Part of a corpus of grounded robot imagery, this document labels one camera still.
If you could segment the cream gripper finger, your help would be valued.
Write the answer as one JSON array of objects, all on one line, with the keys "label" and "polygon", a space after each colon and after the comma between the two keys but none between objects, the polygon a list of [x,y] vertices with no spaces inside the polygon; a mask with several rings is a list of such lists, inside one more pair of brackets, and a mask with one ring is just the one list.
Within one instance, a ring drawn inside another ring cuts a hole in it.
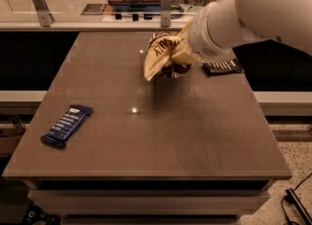
[{"label": "cream gripper finger", "polygon": [[193,51],[186,39],[182,39],[172,50],[171,60],[177,63],[194,63],[201,60],[201,57]]},{"label": "cream gripper finger", "polygon": [[193,21],[190,20],[178,33],[181,39],[190,40],[193,36]]}]

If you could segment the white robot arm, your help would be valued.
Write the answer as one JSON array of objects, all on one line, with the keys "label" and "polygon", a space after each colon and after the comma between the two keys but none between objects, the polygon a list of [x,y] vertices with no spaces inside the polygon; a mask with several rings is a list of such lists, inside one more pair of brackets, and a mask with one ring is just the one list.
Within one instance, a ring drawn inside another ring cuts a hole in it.
[{"label": "white robot arm", "polygon": [[196,13],[172,59],[192,63],[274,40],[312,55],[312,0],[222,0]]}]

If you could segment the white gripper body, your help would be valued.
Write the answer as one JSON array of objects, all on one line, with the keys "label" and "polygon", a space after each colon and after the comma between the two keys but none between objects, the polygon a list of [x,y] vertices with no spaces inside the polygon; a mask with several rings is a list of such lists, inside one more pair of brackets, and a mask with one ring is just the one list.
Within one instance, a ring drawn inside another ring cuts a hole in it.
[{"label": "white gripper body", "polygon": [[209,31],[209,16],[216,2],[203,7],[190,21],[187,41],[196,57],[207,60],[212,57],[228,54],[230,49],[223,49],[213,41]]}]

